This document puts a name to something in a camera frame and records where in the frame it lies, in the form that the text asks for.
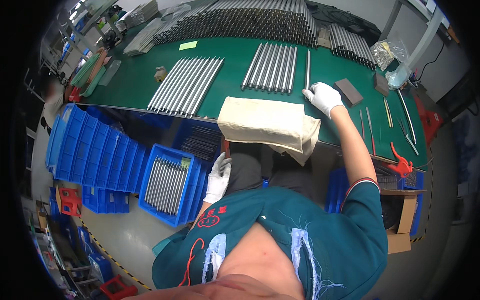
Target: yellow-black floor tape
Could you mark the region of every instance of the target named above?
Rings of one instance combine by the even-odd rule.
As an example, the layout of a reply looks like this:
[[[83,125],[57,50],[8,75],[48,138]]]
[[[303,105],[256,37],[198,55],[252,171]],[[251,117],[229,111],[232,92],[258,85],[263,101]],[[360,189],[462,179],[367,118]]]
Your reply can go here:
[[[433,157],[433,154],[432,154],[432,147],[430,147],[430,155]],[[427,223],[425,224],[425,232],[423,233],[423,235],[419,238],[415,238],[415,239],[412,239],[410,240],[410,243],[415,243],[416,241],[419,241],[419,240],[422,240],[425,238],[425,235],[427,234],[427,227],[428,227],[428,220],[430,219],[430,209],[432,208],[432,191],[433,191],[433,160],[431,162],[431,165],[430,165],[430,170],[432,170],[432,182],[431,182],[431,185],[430,185],[430,202],[428,204],[428,214],[427,214]]]
[[[148,286],[146,286],[145,284],[143,284],[142,281],[138,280],[137,278],[135,278],[135,276],[133,276],[132,274],[130,274],[130,272],[128,272],[124,267],[122,267],[121,264],[119,264],[108,252],[107,250],[105,250],[105,248],[102,247],[102,245],[100,245],[100,243],[96,240],[96,238],[93,236],[92,232],[88,229],[87,225],[85,225],[84,221],[82,220],[82,218],[79,218],[80,221],[82,222],[82,225],[85,227],[85,229],[88,231],[88,233],[92,236],[92,239],[95,241],[95,243],[100,247],[100,249],[102,249],[103,252],[105,252],[105,254],[111,259],[113,260],[114,263],[117,264],[117,266],[120,267],[120,269],[122,269],[125,273],[128,274],[128,276],[130,276],[133,280],[135,280],[136,282],[138,282],[142,287],[146,288],[147,290],[152,290],[151,288],[149,288]]]

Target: green workbench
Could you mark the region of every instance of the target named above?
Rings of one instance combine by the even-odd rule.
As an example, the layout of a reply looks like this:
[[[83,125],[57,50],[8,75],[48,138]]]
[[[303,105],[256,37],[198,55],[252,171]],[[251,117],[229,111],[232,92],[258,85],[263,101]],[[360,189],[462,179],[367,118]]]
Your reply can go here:
[[[192,41],[185,40],[154,46],[147,54],[139,56],[124,55],[122,53],[123,49],[144,26],[145,24],[129,30],[123,42],[109,51],[108,55],[113,56],[110,61],[121,60],[121,66],[110,83],[107,86],[97,86],[90,97],[82,99],[83,104],[146,111],[148,103],[160,85],[153,78],[155,67],[165,66],[169,71],[180,58],[225,57],[224,65],[197,111],[199,117],[218,118],[223,101],[227,96],[305,104],[305,114],[322,120],[318,140],[325,144],[340,145],[338,131],[333,122],[309,102],[306,102],[301,93],[305,81],[307,47],[298,46],[297,67],[291,95],[268,94],[266,91],[255,91],[253,89],[241,91],[240,83],[259,43],[264,42],[264,40],[234,37],[204,38],[198,40],[196,48],[179,51],[180,44]],[[375,152],[378,159],[385,161],[386,158],[388,161],[397,161],[390,148],[390,142],[394,142],[396,151],[407,161],[412,161],[413,166],[427,163],[422,124],[415,101],[411,96],[404,95],[404,100],[410,112],[417,137],[416,148],[419,156],[416,156],[409,146],[398,124],[397,118],[403,120],[404,126],[408,130],[407,119],[396,92],[390,91],[387,98],[394,123],[394,127],[389,128],[383,96],[373,88],[373,71],[353,61],[336,57],[328,49],[310,50],[311,83],[320,81],[333,85],[335,81],[348,78],[364,97],[360,104],[349,108],[348,111],[361,133],[359,109],[362,110],[365,144],[370,153],[373,152],[366,106],[369,108],[372,119]]]

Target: person's leg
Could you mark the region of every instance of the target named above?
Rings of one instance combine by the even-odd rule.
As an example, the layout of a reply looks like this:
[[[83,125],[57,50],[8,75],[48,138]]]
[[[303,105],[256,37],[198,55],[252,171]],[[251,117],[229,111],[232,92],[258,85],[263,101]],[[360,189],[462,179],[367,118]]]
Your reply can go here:
[[[230,142],[232,172],[225,196],[236,191],[262,186],[261,144]]]
[[[294,190],[313,200],[312,160],[309,158],[302,167],[289,154],[273,154],[272,176],[268,186],[281,186]]]

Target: white glove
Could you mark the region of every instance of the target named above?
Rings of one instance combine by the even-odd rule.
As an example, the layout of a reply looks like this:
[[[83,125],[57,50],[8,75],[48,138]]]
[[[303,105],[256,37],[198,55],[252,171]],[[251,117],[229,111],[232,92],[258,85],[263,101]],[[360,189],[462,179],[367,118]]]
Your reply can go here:
[[[302,93],[308,98],[310,103],[321,110],[322,113],[324,113],[330,119],[330,111],[332,108],[339,105],[345,107],[345,105],[343,105],[340,93],[323,82],[312,84],[310,89],[302,90]]]
[[[208,174],[207,192],[204,198],[205,202],[213,204],[222,199],[227,191],[230,172],[232,171],[232,158],[225,158],[225,152],[222,152],[213,164],[212,171]]]

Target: folded cloth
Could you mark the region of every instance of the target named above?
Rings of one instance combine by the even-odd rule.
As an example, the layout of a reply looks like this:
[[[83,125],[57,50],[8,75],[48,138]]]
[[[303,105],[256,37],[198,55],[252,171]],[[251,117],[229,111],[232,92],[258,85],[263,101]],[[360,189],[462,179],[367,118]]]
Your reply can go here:
[[[305,115],[303,104],[259,99],[227,97],[218,116],[227,141],[267,144],[302,166],[315,148],[320,124]]]

